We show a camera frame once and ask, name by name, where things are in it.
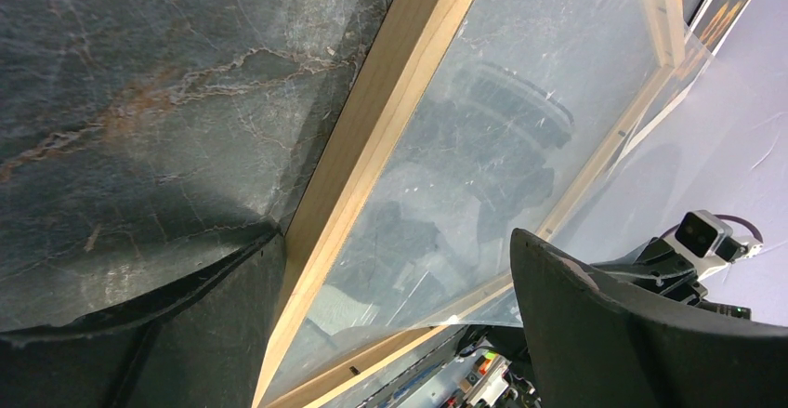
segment wooden beam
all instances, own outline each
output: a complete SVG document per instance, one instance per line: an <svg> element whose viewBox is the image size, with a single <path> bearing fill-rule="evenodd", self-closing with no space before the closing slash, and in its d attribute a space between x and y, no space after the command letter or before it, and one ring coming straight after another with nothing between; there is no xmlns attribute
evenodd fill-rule
<svg viewBox="0 0 788 408"><path fill-rule="evenodd" d="M454 301L449 306L440 310L437 314L427 320L419 322L417 325L424 325L429 322L441 320L445 322L454 316L463 319L467 315L482 308L493 299L502 295L511 287L511 274L500 276L468 294L466 297ZM397 360L430 338L440 334L449 328L444 324L434 328L421 328L408 330L390 336L380 342L374 343L360 352L353 352L342 359L337 365L311 378L308 382L294 388L287 394L281 396L266 408L290 408L290 407L319 407L326 404L336 396L346 390L358 385L365 378L376 373L378 370ZM357 371L357 374L350 371L350 367Z"/></svg>
<svg viewBox="0 0 788 408"><path fill-rule="evenodd" d="M689 25L692 33L687 37L697 36L698 43L688 45L684 63L676 70L677 82L683 87L673 91L673 94L662 98L667 105L651 121L646 122L643 128L627 143L621 157L624 158L633 150L650 132L661 123L688 95L697 78L708 67L708 63L715 55L730 30L751 0L703 0L692 22Z"/></svg>
<svg viewBox="0 0 788 408"><path fill-rule="evenodd" d="M253 407L262 401L473 0L393 0L285 234L287 267Z"/></svg>
<svg viewBox="0 0 788 408"><path fill-rule="evenodd" d="M267 408L319 407L436 336L442 329L414 329L353 352L323 373L294 388Z"/></svg>
<svg viewBox="0 0 788 408"><path fill-rule="evenodd" d="M677 67L684 60L683 1L641 2L658 64Z"/></svg>

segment glass panel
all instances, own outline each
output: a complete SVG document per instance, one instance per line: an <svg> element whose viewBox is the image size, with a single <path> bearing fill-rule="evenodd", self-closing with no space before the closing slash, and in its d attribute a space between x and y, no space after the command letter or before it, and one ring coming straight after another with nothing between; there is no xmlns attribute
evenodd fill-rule
<svg viewBox="0 0 788 408"><path fill-rule="evenodd" d="M690 39L687 62L708 59L696 46ZM521 325L506 293L509 233L537 230L658 69L642 0L475 0L268 397L321 367L304 357L328 363L366 344L361 332ZM687 83L685 70L650 119ZM619 152L631 136L621 134ZM318 354L314 327L359 341Z"/></svg>

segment wooden frame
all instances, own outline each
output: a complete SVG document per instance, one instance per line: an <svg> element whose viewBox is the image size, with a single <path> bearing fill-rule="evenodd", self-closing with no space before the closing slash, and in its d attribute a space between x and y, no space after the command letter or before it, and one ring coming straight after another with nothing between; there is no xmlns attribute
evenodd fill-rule
<svg viewBox="0 0 788 408"><path fill-rule="evenodd" d="M285 234L287 266L260 405L353 222L473 0L393 0Z"/></svg>
<svg viewBox="0 0 788 408"><path fill-rule="evenodd" d="M446 39L444 41L445 45L440 46L441 56L448 48L448 44L451 41L451 36L456 31L462 16L465 15L467 8L470 6L470 2L471 0L466 0L466 2L463 2L461 5L461 8L463 9L461 16L457 17L456 21L452 21L451 25L448 26L446 32L451 30L451 34L444 35L446 36ZM368 90L367 87L369 87L368 84L361 82L361 77L366 72L368 72L368 70L371 72L373 69L379 68L376 68L375 64L372 64L372 66L370 66L370 64L374 61L373 55L376 55L376 50L381 45L384 45L390 37L388 36L390 29L387 28L389 17L392 15L396 17L396 14L401 12L401 9L395 8L395 5L397 5L397 0L395 0L395 3L392 4L391 10L389 11L386 21L384 22L384 26L381 28L381 32L377 40L381 42L376 41L375 45L373 46L373 51L370 53L370 57L361 71L359 82L356 84L356 86L354 86L353 91L351 92L351 98L348 100L348 104L340 116L340 123L337 124L337 129L335 129L335 132L332 135L332 138L329 142L329 147L327 147L326 153L323 155L323 158L321 158L321 164L318 166L318 171L316 171L315 176L309 184L307 195L305 195L304 201L302 201L302 204L298 208L296 218L294 218L294 225L297 221L300 222L300 220L297 219L299 214L310 215L310 212L307 211L311 207L308 197L311 197L310 192L313 191L313 187L320 187L320 184L325 181L325 178L323 176L319 176L318 172L321 172L322 166L324 166L326 162L330 162L333 156L336 155L336 153L333 151L329 151L329 148L332 147L332 142L337 137L345 136L344 133L337 131L339 130L343 119L348 117L346 112L350 112L350 118L345 121L349 122L350 125L353 124L352 113L358 112L357 107L352 105L353 95L357 92L357 90L359 90L360 87L364 87L364 89L361 89L359 92L359 95L363 95L365 91ZM657 93L662 89L675 66L680 64L684 59L684 22L681 15L681 5L681 0L643 0L644 11L650 26L652 41L654 43L655 58L658 61L659 67L654 71L650 79L641 88L640 92L633 99L630 106L624 111L622 117L616 123L615 127L608 134L608 136L605 137L587 164L581 170L580 174L558 201L551 213L547 216L542 226L536 232L537 235L545 239L549 239L552 233L557 230L563 219L580 201L590 183L603 171L606 166L609 165L611 157L621 146L623 137L629 135L630 132L637 126L640 118L642 118L644 112L656 98ZM423 94L429 78L431 78L432 73L437 68L437 61L434 64L430 63L428 68L425 68L423 84L420 83L417 93L414 93L414 96L417 95L418 97L413 100L412 106L409 105L407 107L400 108L400 112L402 114L406 114L409 117L413 112L418 98L420 98ZM273 372L275 371L276 366L278 366L282 360L286 347L290 345L297 328L306 316L309 304L311 304L311 301L314 299L317 291L320 288L320 285L322 284L322 281L325 278L325 274L333 264L339 247L347 237L348 231L352 227L353 220L355 220L355 217L361 210L361 205L373 187L374 180L377 178L377 174L385 164L385 160L388 158L391 150L393 150L394 144L396 143L397 138L399 138L399 135L404 128L404 123L406 122L407 118L404 119L401 127L397 125L396 128L391 129L392 133L396 133L396 137L390 141L390 145L386 145L385 153L379 154L379 159L382 159L382 161L377 161L374 162L374 164L368 164L362 167L362 169L365 167L369 171L367 174L371 179L363 182L360 186L356 185L352 188L348 187L346 184L343 191L346 191L348 188L350 189L350 192L353 194L353 202L349 203L351 208L349 209L348 215L345 217L345 222L341 224L341 228L337 230L338 233L333 235L330 233L334 239L331 242L324 242L324 244L314 243L311 245L311 250L298 250L296 252L296 257L307 258L305 261L307 265L311 263L317 263L318 266L314 268L296 268L296 271L298 272L303 270L303 275L309 275L310 281L307 281L307 279L302 275L301 280L299 280L299 284L301 284L302 281L304 284L297 285L295 288L292 287L292 285L286 286L287 289L293 289L293 292L289 295L283 295L285 298L289 298L287 304L291 304L291 301L293 300L297 300L301 302L301 304L308 301L308 304L300 307L300 310L294 310L295 315L289 315L287 317L283 315L280 318L277 328L279 328L283 322L288 322L289 324L284 325L282 329L280 329L280 332L277 332L277 329L274 330L274 333L277 335L273 336L271 339L272 341L276 341L269 343L271 346L269 346L269 350L266 354L266 362L264 362L263 365L263 372L261 373L260 383L258 384L257 388L257 391L260 394L259 398L256 397L255 406L259 404L259 400L262 398L262 393L260 391L264 391L267 387L270 379L273 377ZM340 205L343 203L341 198L331 202L335 202L335 205ZM293 229L291 228L291 231L288 231L287 233L291 239L300 239L305 237L300 235L300 233L297 235L293 234L292 230ZM306 239L313 238L316 238L316 233L306 236ZM298 263L304 260L305 259L297 259L297 261L299 261ZM512 285L513 284L510 274L500 276L495 280L484 284L467 296L453 302L447 308L439 311L435 317L430 317L430 319L436 319L436 317L440 316L442 313L463 317L484 306L496 297L502 295L504 292L509 290ZM307 292L305 294L301 294L298 291L300 287L306 287ZM352 388L352 386L360 383L364 378L372 375L386 364L389 364L413 348L421 345L433 336L442 332L445 328L446 326L441 326L428 331L406 331L384 339L369 348L363 349L358 353L353 353L349 357L342 359L327 371L312 378L303 385L294 388L290 392L271 403L269 406L321 406L348 388ZM397 349L392 350L392 347L396 345L400 346ZM270 352L277 352L277 356L272 360L269 360ZM351 373L351 366L359 372Z"/></svg>
<svg viewBox="0 0 788 408"><path fill-rule="evenodd" d="M696 36L700 41L698 46L694 46L687 54L688 60L676 72L679 82L686 84L683 90L677 91L670 97L668 104L650 121L646 122L642 129L635 134L627 143L622 151L621 157L625 157L640 143L659 123L661 123L678 106L679 103L688 95L695 80L708 66L711 55L716 55L725 38L730 34L730 30L739 20L743 11L750 4L751 0L703 0L692 21L689 24L690 34L688 38Z"/></svg>

